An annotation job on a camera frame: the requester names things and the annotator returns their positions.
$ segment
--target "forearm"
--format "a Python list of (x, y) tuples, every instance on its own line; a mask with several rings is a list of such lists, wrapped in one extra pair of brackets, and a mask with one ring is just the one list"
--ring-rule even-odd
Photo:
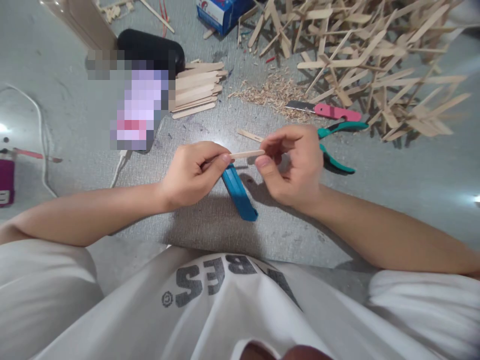
[(309, 215), (377, 267), (453, 274), (480, 270), (478, 253), (432, 226), (324, 186), (321, 193)]
[(158, 184), (87, 191), (33, 207), (4, 224), (28, 238), (89, 246), (147, 216), (168, 211)]

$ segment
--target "utility knife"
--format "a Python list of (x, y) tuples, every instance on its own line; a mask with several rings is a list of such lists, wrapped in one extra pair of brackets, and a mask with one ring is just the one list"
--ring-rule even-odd
[(317, 114), (318, 116), (334, 120), (340, 120), (343, 118), (348, 122), (359, 122), (362, 119), (362, 114), (359, 112), (347, 110), (341, 107), (330, 106), (321, 102), (317, 105), (314, 105), (309, 102), (291, 100), (285, 105), (285, 107), (289, 109), (307, 111)]

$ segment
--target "white t-shirt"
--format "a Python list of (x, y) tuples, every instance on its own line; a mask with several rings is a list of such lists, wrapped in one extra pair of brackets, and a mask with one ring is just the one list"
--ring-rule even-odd
[(0, 246), (0, 359), (232, 359), (255, 341), (279, 359), (474, 359), (480, 281), (381, 271), (368, 307), (298, 266), (178, 247), (104, 298), (84, 248)]

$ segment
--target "black container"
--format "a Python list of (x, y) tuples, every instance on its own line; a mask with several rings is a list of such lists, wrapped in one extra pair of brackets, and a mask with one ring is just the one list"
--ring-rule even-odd
[(166, 70), (175, 64), (175, 75), (185, 70), (185, 53), (178, 42), (146, 32), (127, 29), (120, 33), (117, 49), (125, 60), (146, 60), (154, 70)]

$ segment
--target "pliers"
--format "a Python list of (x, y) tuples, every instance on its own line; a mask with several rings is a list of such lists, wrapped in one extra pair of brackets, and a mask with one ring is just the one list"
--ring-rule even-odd
[[(344, 121), (338, 122), (332, 126), (327, 128), (321, 127), (318, 129), (318, 138), (321, 140), (327, 137), (330, 134), (333, 134), (338, 131), (359, 131), (363, 129), (368, 129), (368, 125), (364, 122), (356, 122), (356, 121)], [(342, 165), (337, 160), (335, 160), (327, 151), (325, 146), (320, 144), (320, 149), (323, 152), (323, 166), (335, 174), (340, 175), (351, 175), (355, 174), (355, 169)]]

